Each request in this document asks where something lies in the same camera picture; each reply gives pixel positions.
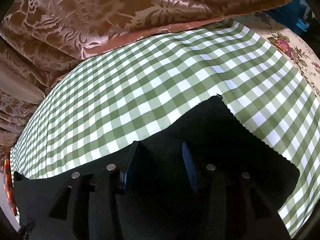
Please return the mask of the black pants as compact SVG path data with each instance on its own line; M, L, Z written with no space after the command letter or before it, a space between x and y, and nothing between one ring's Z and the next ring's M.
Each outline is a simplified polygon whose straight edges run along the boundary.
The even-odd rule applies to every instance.
M203 239L182 157L184 143L192 157L240 172L247 192L250 239L290 238L278 210L294 191L299 170L246 129L220 96L198 104L163 131L134 142L138 145L127 184L116 196L123 239ZM70 174L102 171L108 162L120 161L132 144L52 178L31 180L15 173L21 225L35 223L30 239L50 239L48 214Z

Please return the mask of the colorful patchwork blanket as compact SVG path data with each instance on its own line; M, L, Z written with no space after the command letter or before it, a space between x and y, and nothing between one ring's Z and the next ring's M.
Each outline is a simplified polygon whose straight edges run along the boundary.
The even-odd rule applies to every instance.
M10 207L13 215L16 217L17 216L17 207L16 207L16 203L14 200L14 194L13 194L14 187L12 184L10 159L7 157L4 159L2 172L3 172L3 179L4 179L4 186L3 187L4 187L6 197L7 197L7 201L8 201L9 207Z

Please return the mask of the green white checkered bedsheet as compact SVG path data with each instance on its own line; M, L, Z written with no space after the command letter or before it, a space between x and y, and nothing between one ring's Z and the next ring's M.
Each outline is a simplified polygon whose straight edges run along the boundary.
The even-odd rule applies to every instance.
M289 234L319 200L319 100L270 42L234 21L161 34L87 59L47 95L10 152L12 171L49 178L145 139L221 95L300 178L279 210Z

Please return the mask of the floral cream mattress cover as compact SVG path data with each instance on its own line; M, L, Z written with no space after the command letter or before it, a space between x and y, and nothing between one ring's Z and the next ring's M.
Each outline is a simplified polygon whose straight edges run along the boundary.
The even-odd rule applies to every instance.
M264 12L234 19L276 47L298 70L315 96L319 98L319 58L301 37Z

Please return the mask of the brown floral curtain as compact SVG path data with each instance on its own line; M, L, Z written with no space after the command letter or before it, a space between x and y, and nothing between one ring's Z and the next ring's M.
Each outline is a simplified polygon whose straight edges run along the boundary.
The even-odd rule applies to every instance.
M1 0L1 157L82 60L292 0Z

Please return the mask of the blue plastic object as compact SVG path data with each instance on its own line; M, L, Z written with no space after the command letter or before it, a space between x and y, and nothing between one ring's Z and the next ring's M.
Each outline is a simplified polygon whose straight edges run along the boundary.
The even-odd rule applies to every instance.
M309 28L308 17L311 8L305 0L293 0L284 6L267 10L265 13L297 35L306 32Z

